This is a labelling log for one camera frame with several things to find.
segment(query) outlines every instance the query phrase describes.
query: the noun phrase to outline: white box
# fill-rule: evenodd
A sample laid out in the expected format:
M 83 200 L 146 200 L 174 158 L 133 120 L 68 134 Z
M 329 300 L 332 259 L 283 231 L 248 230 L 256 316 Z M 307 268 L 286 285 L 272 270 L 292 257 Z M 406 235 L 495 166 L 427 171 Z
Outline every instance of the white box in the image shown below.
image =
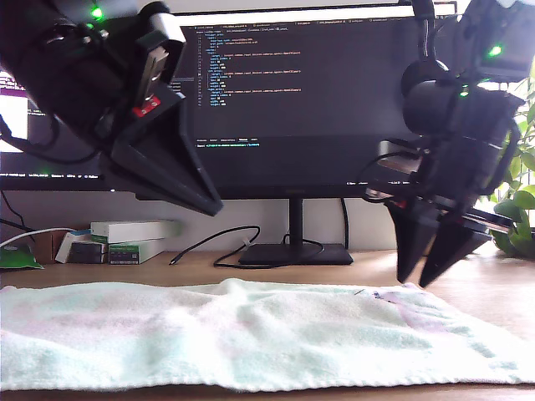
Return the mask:
M 178 221 L 96 221 L 91 223 L 91 239 L 104 244 L 158 240 L 179 236 L 182 224 Z

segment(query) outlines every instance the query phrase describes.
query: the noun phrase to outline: monitor stand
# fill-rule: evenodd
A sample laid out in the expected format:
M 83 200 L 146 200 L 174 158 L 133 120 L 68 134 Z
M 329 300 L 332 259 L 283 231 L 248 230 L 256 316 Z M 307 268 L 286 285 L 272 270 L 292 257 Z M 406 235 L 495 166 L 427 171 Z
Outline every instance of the monitor stand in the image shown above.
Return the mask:
M 350 265 L 353 258 L 342 244 L 319 246 L 303 242 L 303 199 L 289 200 L 290 243 L 251 245 L 240 258 L 243 265 Z

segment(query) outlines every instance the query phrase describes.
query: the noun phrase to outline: box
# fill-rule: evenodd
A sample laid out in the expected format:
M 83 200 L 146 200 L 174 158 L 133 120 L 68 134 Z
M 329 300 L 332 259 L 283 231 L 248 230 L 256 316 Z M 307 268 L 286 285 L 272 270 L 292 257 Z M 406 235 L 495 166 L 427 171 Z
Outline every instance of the box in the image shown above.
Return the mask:
M 56 261 L 58 261 L 59 263 L 67 263 L 70 247 L 73 245 L 73 242 L 82 240 L 91 240 L 91 230 L 78 230 L 64 233 L 64 238 L 61 242 L 61 246 L 56 252 Z
M 67 263 L 106 263 L 108 246 L 94 241 L 74 241 L 70 246 Z
M 178 221 L 96 221 L 91 223 L 91 239 L 104 244 L 157 240 L 179 236 Z
M 88 226 L 73 225 L 75 230 L 88 229 Z M 36 234 L 35 245 L 33 246 L 33 255 L 37 263 L 49 265 L 55 263 L 56 255 L 68 231 L 49 231 Z
M 109 244 L 108 263 L 110 265 L 139 265 L 165 250 L 165 239 Z

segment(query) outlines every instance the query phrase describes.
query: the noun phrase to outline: monitor base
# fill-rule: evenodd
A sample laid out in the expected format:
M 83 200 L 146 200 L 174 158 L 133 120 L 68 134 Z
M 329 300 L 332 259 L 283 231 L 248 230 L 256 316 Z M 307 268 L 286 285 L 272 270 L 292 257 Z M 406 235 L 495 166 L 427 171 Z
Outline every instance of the monitor base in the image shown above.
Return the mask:
M 300 246 L 288 244 L 251 245 L 240 258 L 242 265 L 350 265 L 353 258 L 342 244 L 324 244 L 324 251 L 318 253 L 318 246 L 304 243 Z

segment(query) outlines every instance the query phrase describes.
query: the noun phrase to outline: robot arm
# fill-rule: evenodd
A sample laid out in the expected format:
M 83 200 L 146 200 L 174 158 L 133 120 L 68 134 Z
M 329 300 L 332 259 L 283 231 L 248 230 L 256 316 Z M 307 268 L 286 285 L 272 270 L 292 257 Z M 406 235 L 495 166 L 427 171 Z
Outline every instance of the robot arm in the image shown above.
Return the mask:
M 2 69 L 97 151 L 110 188 L 215 215 L 222 203 L 186 136 L 184 96 L 167 86 L 185 44 L 175 17 L 159 2 L 140 13 L 134 0 L 95 4 L 1 1 Z M 10 145 L 47 157 L 3 120 L 0 130 Z
M 420 24 L 434 18 L 431 0 L 414 0 L 413 8 Z M 405 71 L 401 85 L 405 124 L 419 138 L 386 140 L 378 158 L 407 173 L 409 183 L 372 182 L 366 190 L 369 201 L 385 203 L 395 223 L 399 281 L 407 279 L 434 238 L 420 278 L 423 287 L 490 240 L 489 228 L 507 232 L 512 226 L 503 216 L 472 207 L 503 180 L 520 139 L 513 116 L 524 101 L 478 84 L 529 76 L 535 7 L 472 0 L 456 26 L 460 41 L 453 70 L 434 58 L 433 34 L 421 35 L 425 53 Z

